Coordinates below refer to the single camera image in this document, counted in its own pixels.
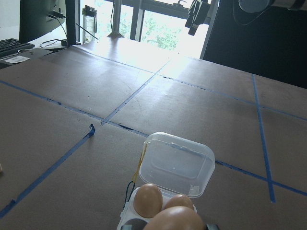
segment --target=yellow wire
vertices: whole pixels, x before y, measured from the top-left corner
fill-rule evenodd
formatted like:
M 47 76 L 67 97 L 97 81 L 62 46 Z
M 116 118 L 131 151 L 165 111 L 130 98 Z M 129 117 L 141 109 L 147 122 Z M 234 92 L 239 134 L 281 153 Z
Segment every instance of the yellow wire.
M 144 159 L 144 156 L 145 156 L 145 152 L 146 152 L 146 149 L 147 149 L 147 144 L 145 145 L 145 147 L 143 148 L 142 150 L 142 153 L 141 153 L 141 156 L 140 156 L 140 159 L 139 159 L 139 164 L 138 164 L 138 168 L 136 170 L 136 172 L 134 173 L 133 177 L 132 177 L 132 181 L 135 183 L 137 178 L 138 178 L 138 174 L 139 174 L 139 171 L 140 171 L 140 167 L 141 167 L 141 164 L 143 162 L 143 159 Z

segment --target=plastic lid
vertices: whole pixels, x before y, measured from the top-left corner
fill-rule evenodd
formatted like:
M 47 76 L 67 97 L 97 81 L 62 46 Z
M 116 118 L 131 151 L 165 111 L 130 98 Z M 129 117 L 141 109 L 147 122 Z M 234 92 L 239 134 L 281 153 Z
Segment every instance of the plastic lid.
M 212 150 L 167 133 L 151 134 L 144 142 L 140 177 L 174 194 L 203 194 L 215 168 Z

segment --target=table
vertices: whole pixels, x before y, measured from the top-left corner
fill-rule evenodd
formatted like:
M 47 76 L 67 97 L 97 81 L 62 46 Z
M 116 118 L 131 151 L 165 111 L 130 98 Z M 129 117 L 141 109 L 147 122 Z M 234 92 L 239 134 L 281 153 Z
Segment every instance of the table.
M 125 38 L 1 69 L 0 229 L 116 229 L 158 131 L 215 153 L 193 199 L 204 222 L 305 229 L 306 101 L 305 89 Z

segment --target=clear plastic container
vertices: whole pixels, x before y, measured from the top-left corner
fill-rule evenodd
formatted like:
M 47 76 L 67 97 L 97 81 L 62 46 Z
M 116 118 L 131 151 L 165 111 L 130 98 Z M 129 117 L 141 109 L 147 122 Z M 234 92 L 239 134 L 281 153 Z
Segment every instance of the clear plastic container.
M 176 194 L 190 198 L 201 196 L 215 168 L 214 153 L 208 146 L 163 132 L 151 134 L 144 142 L 143 151 L 145 155 L 139 175 L 145 183 L 153 183 L 160 188 L 163 207 Z M 138 189 L 126 203 L 117 230 L 129 219 L 150 221 L 150 218 L 138 215 L 133 208 Z

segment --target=keyboard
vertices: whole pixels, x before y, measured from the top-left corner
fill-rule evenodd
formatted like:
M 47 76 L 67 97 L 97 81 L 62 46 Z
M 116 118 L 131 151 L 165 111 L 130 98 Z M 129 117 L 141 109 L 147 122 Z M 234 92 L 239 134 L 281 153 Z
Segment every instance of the keyboard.
M 14 38 L 0 40 L 0 58 L 17 53 L 20 49 L 31 49 L 34 46 L 31 43 L 20 43 Z

